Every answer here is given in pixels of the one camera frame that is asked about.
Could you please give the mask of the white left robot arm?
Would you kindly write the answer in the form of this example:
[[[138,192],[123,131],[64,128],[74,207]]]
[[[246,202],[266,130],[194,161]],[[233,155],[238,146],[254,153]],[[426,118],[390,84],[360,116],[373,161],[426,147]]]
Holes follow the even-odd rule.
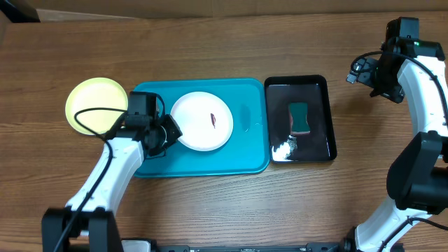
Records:
[[[151,251],[151,242],[120,237],[115,216],[130,179],[148,157],[165,156],[182,135],[170,115],[123,113],[102,137],[104,149],[81,189],[41,222],[44,251]]]

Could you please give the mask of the yellow plate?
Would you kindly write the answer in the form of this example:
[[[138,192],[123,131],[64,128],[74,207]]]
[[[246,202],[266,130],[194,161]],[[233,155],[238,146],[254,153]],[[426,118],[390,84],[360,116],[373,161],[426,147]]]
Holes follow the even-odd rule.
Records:
[[[127,110],[128,98],[123,87],[110,78],[91,78],[77,85],[69,94],[65,115],[68,123],[77,132],[92,135],[75,120],[75,113],[90,108],[110,108]],[[119,111],[87,111],[77,119],[98,134],[106,133],[122,114]]]

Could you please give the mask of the green scrub sponge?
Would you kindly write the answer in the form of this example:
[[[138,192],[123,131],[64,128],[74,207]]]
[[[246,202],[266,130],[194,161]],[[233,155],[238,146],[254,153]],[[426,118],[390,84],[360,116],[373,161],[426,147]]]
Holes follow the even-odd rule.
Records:
[[[298,136],[310,133],[310,126],[307,121],[308,105],[303,102],[290,103],[288,105],[290,134]]]

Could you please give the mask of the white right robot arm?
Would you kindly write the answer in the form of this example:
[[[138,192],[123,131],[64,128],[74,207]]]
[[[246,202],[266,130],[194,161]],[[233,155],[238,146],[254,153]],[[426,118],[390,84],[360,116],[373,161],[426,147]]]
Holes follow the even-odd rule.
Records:
[[[363,223],[354,227],[340,251],[403,251],[399,239],[418,223],[446,230],[430,220],[447,208],[447,82],[445,54],[437,42],[414,35],[392,35],[378,51],[351,64],[348,81],[372,88],[400,103],[406,99],[414,137],[388,170],[387,197]]]

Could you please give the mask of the pink white plate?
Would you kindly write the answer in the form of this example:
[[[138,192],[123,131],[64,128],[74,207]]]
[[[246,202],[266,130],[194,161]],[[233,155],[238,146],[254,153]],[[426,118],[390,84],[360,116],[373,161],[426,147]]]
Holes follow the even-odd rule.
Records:
[[[179,126],[178,139],[194,151],[214,151],[230,139],[234,120],[228,105],[208,92],[190,92],[180,97],[171,108]]]

